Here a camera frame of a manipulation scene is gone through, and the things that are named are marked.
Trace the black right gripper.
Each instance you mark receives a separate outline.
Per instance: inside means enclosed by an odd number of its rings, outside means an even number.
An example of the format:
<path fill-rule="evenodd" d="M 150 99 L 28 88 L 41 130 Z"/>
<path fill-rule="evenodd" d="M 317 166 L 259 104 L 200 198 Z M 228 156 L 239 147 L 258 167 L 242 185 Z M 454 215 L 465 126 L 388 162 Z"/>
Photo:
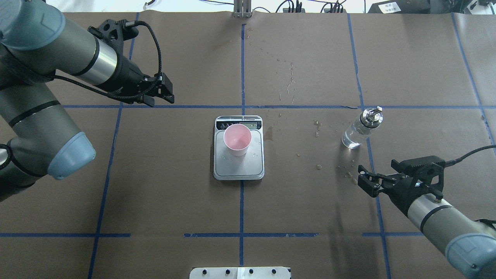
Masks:
<path fill-rule="evenodd" d="M 390 201 L 404 215 L 412 203 L 422 195 L 428 194 L 425 186 L 417 186 L 417 179 L 402 174 L 384 175 L 368 171 L 363 165 L 358 165 L 358 186 L 370 197 L 375 198 L 380 193 L 389 196 Z"/>

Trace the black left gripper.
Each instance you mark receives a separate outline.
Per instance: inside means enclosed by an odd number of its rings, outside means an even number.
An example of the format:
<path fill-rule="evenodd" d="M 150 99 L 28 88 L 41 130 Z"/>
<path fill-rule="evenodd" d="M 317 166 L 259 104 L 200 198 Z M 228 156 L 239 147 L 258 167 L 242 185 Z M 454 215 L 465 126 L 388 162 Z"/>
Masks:
<path fill-rule="evenodd" d="M 124 56 L 117 57 L 117 67 L 107 81 L 107 94 L 113 100 L 124 103 L 139 103 L 153 108 L 154 97 L 175 103 L 172 81 L 164 72 L 151 77 L 144 74 L 134 62 Z"/>

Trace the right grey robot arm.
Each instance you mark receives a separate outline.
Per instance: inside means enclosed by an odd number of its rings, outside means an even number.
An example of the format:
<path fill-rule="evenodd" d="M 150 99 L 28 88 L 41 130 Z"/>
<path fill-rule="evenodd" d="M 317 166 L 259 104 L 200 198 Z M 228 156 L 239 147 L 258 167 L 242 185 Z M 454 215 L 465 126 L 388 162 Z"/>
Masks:
<path fill-rule="evenodd" d="M 371 197 L 386 194 L 395 207 L 436 247 L 453 268 L 468 279 L 496 277 L 495 226 L 471 220 L 450 204 L 441 191 L 444 168 L 397 164 L 383 175 L 358 166 L 358 185 Z"/>

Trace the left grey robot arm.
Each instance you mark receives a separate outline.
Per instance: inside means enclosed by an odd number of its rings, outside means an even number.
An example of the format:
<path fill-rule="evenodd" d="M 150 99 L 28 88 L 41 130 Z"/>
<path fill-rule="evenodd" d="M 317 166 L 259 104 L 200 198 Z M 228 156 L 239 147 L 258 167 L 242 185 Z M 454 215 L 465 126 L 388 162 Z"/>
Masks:
<path fill-rule="evenodd" d="M 47 83 L 58 79 L 110 99 L 154 106 L 175 102 L 162 70 L 158 39 L 144 21 L 107 19 L 82 28 L 43 0 L 1 1 L 1 117 L 16 137 L 1 145 L 1 200 L 50 175 L 64 179 L 92 162 L 96 151 Z M 146 27 L 158 71 L 144 74 L 123 44 Z"/>

